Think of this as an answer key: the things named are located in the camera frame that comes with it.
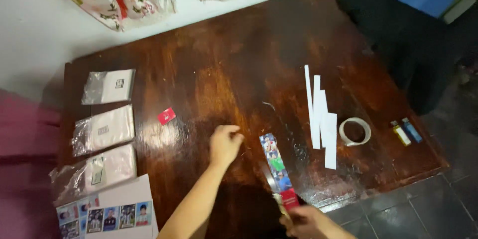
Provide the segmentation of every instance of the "black chair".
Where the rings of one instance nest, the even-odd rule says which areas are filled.
[[[455,63],[478,41],[478,4],[451,24],[399,0],[336,0],[418,115],[438,104]]]

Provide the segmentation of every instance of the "white wall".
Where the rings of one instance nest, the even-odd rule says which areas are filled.
[[[166,21],[117,33],[70,0],[0,0],[0,88],[61,106],[66,62],[266,0],[176,1]]]

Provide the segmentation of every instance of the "tile floor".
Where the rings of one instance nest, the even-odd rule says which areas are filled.
[[[359,239],[478,239],[478,79],[422,116],[451,169],[327,214]]]

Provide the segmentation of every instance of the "masking tape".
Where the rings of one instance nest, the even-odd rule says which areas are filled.
[[[344,125],[347,122],[355,122],[355,123],[357,123],[357,124],[359,124],[360,126],[363,127],[363,129],[365,130],[365,138],[363,139],[362,142],[354,142],[354,141],[350,140],[345,135]],[[370,136],[372,135],[372,130],[370,129],[370,126],[368,125],[368,123],[365,122],[365,120],[363,120],[361,118],[358,118],[358,117],[351,117],[351,118],[345,120],[344,122],[342,122],[342,124],[340,124],[340,127],[338,129],[338,133],[340,134],[340,138],[342,138],[345,145],[348,146],[348,147],[352,147],[352,146],[359,146],[359,145],[363,145],[363,144],[367,143],[370,140]]]

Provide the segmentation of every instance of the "wood grain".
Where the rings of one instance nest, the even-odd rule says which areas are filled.
[[[338,123],[360,117],[367,144],[338,139],[337,170],[313,150],[304,64],[321,75]],[[132,103],[138,174],[149,174],[162,227],[208,164],[217,125],[245,135],[219,188],[208,238],[252,238],[280,227],[280,212],[261,171],[259,136],[273,133],[296,192],[307,203],[335,208],[429,177],[448,164],[384,66],[335,0],[271,0],[148,37],[65,65],[60,164],[75,163],[68,140],[74,122],[126,102],[81,106],[89,71],[135,68]],[[158,114],[172,107],[165,126]],[[423,142],[404,147],[390,121],[408,117]]]

